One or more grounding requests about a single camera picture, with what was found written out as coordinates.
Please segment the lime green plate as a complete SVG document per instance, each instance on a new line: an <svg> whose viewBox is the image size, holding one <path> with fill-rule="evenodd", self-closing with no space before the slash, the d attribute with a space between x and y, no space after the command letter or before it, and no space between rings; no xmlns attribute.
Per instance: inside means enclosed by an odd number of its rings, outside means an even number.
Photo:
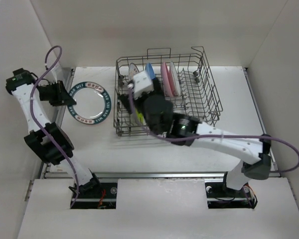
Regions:
<svg viewBox="0 0 299 239"><path fill-rule="evenodd" d="M140 112L136 112L137 113L137 118L138 118L138 120L140 121L140 123L141 124L144 124L144 116L143 116L143 114L142 113L140 113Z"/></svg>

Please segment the white plate teal rim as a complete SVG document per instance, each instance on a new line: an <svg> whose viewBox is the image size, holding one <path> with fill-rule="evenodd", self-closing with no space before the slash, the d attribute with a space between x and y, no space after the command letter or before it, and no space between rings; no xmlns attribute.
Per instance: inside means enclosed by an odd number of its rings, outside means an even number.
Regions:
<svg viewBox="0 0 299 239"><path fill-rule="evenodd" d="M104 87L95 82L80 82L70 89L69 95L76 104L68 106L68 111L80 123L100 124L110 115L111 97Z"/></svg>

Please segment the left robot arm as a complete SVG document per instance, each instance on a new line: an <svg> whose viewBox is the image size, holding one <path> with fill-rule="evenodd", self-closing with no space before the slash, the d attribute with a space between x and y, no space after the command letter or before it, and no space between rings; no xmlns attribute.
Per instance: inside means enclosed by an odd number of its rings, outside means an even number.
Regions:
<svg viewBox="0 0 299 239"><path fill-rule="evenodd" d="M76 181L70 188L73 193L99 196L102 191L99 179L78 162L71 140L58 124L48 119L41 104L48 101L54 107L72 106L74 100L62 81L41 86L35 83L35 75L23 68L6 80L6 90L18 100L27 120L29 134L24 137L25 143L44 163L60 166Z"/></svg>

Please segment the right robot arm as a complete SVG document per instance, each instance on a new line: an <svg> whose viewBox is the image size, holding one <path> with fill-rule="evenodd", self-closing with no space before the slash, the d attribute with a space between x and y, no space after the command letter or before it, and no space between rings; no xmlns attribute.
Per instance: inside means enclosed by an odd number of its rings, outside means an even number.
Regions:
<svg viewBox="0 0 299 239"><path fill-rule="evenodd" d="M266 180L271 171L271 139L267 135L237 135L213 127L195 117L175 113L172 102L154 90L129 82L128 94L122 95L131 113L140 110L146 120L137 124L148 134L175 145L203 147L238 158L240 162L224 174L221 191L233 196L251 179Z"/></svg>

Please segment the white plate orange sunburst pattern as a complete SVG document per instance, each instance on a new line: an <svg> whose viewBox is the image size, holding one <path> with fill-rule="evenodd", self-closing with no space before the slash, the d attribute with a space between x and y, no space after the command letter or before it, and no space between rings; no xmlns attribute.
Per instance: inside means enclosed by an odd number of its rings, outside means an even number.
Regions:
<svg viewBox="0 0 299 239"><path fill-rule="evenodd" d="M129 80L132 81L134 78L134 75L138 74L140 71L136 64L130 63L129 64Z"/></svg>

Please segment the blue plate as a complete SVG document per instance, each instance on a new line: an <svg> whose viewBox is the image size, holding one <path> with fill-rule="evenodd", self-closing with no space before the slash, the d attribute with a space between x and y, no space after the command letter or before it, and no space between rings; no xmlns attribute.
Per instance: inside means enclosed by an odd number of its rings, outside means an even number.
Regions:
<svg viewBox="0 0 299 239"><path fill-rule="evenodd" d="M147 74L149 75L151 80L153 80L155 78L155 72L153 70L151 63L146 64L145 71L147 72Z"/></svg>

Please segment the pink plate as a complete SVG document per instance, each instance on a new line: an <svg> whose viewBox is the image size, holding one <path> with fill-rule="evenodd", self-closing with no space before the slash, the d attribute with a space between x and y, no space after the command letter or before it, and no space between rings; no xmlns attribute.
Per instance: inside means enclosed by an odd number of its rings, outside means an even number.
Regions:
<svg viewBox="0 0 299 239"><path fill-rule="evenodd" d="M172 91L172 89L170 87L170 83L169 83L168 69L167 69L167 65L165 62L163 62L161 64L160 73L161 73L161 78L163 81L164 92L166 93L167 96L173 97L173 91Z"/></svg>

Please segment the plain white plate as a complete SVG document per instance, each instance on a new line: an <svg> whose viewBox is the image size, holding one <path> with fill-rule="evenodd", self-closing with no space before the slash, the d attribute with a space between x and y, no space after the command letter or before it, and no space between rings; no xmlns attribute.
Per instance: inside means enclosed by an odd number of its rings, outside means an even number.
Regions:
<svg viewBox="0 0 299 239"><path fill-rule="evenodd" d="M172 61L170 62L170 74L171 74L171 78L172 78L172 82L173 82L173 86L174 86L174 94L176 96L180 97L181 89L180 89L179 78L178 78L175 64Z"/></svg>

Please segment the left aluminium rail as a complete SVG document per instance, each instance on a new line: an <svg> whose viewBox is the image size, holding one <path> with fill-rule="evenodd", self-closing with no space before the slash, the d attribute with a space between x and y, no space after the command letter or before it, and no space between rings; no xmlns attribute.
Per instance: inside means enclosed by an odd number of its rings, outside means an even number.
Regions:
<svg viewBox="0 0 299 239"><path fill-rule="evenodd" d="M68 78L71 76L72 71L66 69L63 71L63 84L66 89L66 83ZM52 121L50 123L42 124L42 133L45 133L46 140L41 145L42 153L40 159L46 164L53 164L60 166L65 172L67 172L72 178L75 177L75 169L71 162L71 157L73 156L72 150L74 146L70 141L66 133L61 129L61 122L64 115L66 106L55 107L55 113Z"/></svg>

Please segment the front aluminium rail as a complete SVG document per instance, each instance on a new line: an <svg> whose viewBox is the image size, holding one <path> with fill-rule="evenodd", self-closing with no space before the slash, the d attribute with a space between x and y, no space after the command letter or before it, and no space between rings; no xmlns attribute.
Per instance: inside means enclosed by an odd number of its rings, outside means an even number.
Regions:
<svg viewBox="0 0 299 239"><path fill-rule="evenodd" d="M95 173L99 178L125 178L125 179L145 179L145 178L223 178L224 172L96 172ZM40 175L40 179L46 178L70 178L70 176L65 172L42 172Z"/></svg>

